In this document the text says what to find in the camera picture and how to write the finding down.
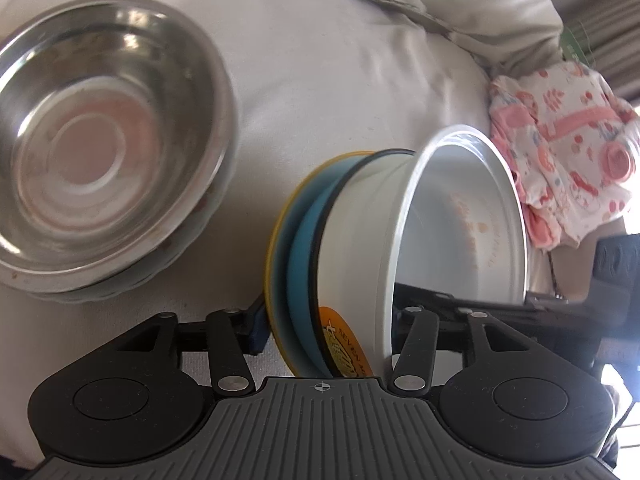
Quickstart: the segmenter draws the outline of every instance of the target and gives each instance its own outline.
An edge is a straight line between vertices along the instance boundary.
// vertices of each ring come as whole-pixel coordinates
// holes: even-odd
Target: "gray curtain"
[[[640,0],[588,0],[563,18],[591,67],[640,105]]]

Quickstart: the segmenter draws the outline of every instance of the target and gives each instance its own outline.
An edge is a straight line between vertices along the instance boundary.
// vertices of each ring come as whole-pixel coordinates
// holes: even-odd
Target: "metal screw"
[[[240,392],[249,386],[249,381],[240,375],[228,375],[218,381],[218,387],[226,392]]]
[[[394,384],[396,385],[396,388],[400,388],[406,392],[415,392],[426,386],[424,379],[417,375],[401,375],[396,377]]]

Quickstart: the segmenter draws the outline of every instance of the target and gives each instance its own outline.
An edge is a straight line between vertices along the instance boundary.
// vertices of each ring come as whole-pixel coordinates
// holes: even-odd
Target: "metal bowl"
[[[158,247],[235,118],[215,47],[170,7],[79,0],[25,25],[0,48],[0,281],[75,290]]]

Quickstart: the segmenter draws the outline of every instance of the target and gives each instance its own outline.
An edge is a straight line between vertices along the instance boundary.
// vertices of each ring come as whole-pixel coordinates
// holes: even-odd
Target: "orange sticker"
[[[338,370],[345,377],[371,377],[371,367],[349,325],[328,306],[321,306],[319,312],[322,333]]]

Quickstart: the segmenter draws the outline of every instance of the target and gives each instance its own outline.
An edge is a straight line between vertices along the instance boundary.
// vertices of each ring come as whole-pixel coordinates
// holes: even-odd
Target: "folded clothing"
[[[577,247],[629,207],[640,120],[602,76],[563,62],[491,82],[492,141],[507,161],[532,244]]]

